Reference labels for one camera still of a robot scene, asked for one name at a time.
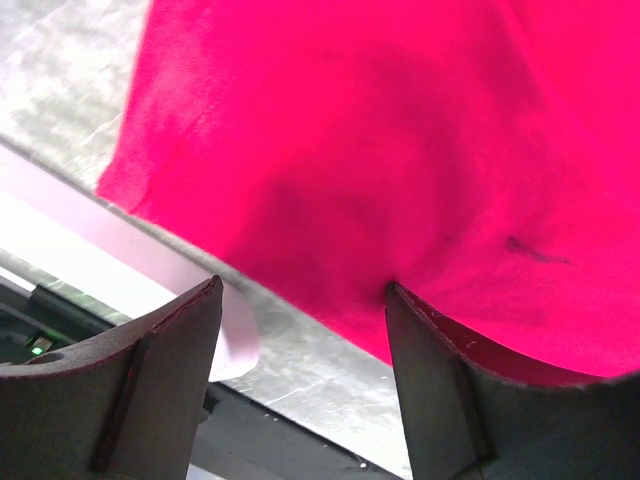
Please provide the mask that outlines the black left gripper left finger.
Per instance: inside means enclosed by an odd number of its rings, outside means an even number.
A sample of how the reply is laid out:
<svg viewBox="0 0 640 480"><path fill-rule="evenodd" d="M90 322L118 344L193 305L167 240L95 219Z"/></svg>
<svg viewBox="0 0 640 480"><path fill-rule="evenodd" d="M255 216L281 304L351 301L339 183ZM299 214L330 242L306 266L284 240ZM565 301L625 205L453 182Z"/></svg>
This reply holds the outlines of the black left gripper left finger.
<svg viewBox="0 0 640 480"><path fill-rule="evenodd" d="M222 316L213 277L138 319L1 368L5 479L183 479Z"/></svg>

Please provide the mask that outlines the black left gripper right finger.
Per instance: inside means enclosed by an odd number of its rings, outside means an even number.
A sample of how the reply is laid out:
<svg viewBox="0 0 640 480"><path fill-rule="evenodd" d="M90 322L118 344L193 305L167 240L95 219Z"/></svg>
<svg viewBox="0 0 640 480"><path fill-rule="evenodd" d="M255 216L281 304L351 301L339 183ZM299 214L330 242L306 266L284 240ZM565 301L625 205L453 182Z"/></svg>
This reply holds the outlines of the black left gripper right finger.
<svg viewBox="0 0 640 480"><path fill-rule="evenodd" d="M413 292L386 289L386 325L417 479L635 479L639 377L519 354Z"/></svg>

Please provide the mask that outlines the pink-red t-shirt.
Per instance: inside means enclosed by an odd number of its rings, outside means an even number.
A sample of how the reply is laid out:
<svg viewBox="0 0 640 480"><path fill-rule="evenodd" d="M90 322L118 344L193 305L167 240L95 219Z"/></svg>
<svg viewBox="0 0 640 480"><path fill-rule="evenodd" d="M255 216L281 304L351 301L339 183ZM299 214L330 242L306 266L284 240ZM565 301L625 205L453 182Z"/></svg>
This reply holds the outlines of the pink-red t-shirt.
<svg viewBox="0 0 640 480"><path fill-rule="evenodd" d="M399 283L639 368L635 1L155 1L97 194L382 361Z"/></svg>

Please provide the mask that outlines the white clothes rack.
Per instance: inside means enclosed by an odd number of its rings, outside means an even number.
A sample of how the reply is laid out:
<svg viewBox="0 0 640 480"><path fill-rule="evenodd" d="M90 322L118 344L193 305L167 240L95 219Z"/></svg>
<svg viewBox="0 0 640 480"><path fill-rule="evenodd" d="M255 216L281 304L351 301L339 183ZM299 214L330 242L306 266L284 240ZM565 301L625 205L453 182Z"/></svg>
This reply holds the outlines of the white clothes rack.
<svg viewBox="0 0 640 480"><path fill-rule="evenodd" d="M212 275L7 147L1 246L130 318Z"/></svg>

